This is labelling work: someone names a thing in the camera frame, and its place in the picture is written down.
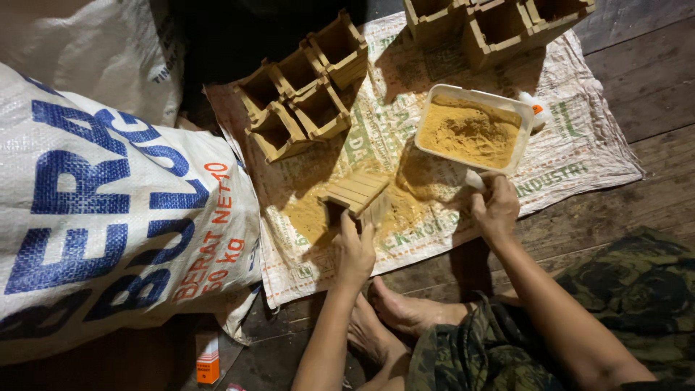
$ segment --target glue bottle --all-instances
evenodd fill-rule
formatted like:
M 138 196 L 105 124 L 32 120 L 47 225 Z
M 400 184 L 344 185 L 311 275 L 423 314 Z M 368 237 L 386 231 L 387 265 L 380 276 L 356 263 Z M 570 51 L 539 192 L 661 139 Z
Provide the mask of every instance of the glue bottle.
M 541 126 L 550 119 L 551 114 L 547 103 L 523 91 L 519 93 L 519 100 L 533 108 L 533 114 L 535 114 L 535 119 L 533 121 L 534 128 Z

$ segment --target wooden floor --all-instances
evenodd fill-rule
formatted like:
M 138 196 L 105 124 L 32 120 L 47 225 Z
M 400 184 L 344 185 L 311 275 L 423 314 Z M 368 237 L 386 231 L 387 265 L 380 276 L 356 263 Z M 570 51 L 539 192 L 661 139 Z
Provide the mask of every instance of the wooden floor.
M 600 0 L 575 27 L 587 65 L 648 179 L 569 198 L 518 223 L 524 246 L 548 271 L 591 257 L 640 226 L 695 245 L 695 5 L 688 0 Z M 453 302 L 469 289 L 509 288 L 480 239 L 384 276 L 397 292 Z M 257 301 L 244 325 L 255 343 L 223 383 L 288 390 L 325 295 L 270 314 Z M 352 356 L 346 377 L 365 376 Z

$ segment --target person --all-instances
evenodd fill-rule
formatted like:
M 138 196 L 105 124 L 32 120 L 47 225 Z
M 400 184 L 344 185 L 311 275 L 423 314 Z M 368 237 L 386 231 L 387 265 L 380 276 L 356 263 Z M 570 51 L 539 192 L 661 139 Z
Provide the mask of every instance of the person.
M 374 227 L 368 226 L 360 237 L 343 214 L 341 233 L 334 240 L 336 283 L 328 291 L 292 390 L 342 390 L 346 341 L 381 368 L 361 391 L 689 387 L 656 383 L 657 377 L 617 336 L 661 377 L 685 380 L 695 373 L 695 344 L 690 343 L 695 341 L 695 296 L 683 284 L 695 281 L 685 275 L 688 267 L 695 269 L 687 263 L 695 256 L 645 229 L 592 261 L 568 268 L 558 277 L 561 286 L 514 236 L 520 209 L 514 185 L 503 175 L 483 177 L 490 191 L 472 194 L 471 216 L 509 276 L 514 292 L 507 296 L 518 298 L 521 308 L 482 293 L 469 304 L 409 298 L 391 291 L 380 277 L 370 287 L 373 308 L 361 288 L 375 263 Z M 382 321 L 418 337 L 414 350 Z

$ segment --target hand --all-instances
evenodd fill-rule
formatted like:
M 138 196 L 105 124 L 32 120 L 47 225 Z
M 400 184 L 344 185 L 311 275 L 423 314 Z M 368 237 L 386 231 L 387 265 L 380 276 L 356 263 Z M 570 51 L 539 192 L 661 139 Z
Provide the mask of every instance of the hand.
M 374 270 L 374 225 L 369 224 L 357 235 L 348 211 L 341 216 L 341 233 L 333 239 L 338 253 L 338 284 L 360 289 Z
M 514 236 L 516 218 L 519 216 L 519 200 L 516 187 L 507 177 L 497 173 L 480 175 L 489 189 L 489 199 L 478 191 L 471 196 L 471 215 L 483 238 L 489 243 Z

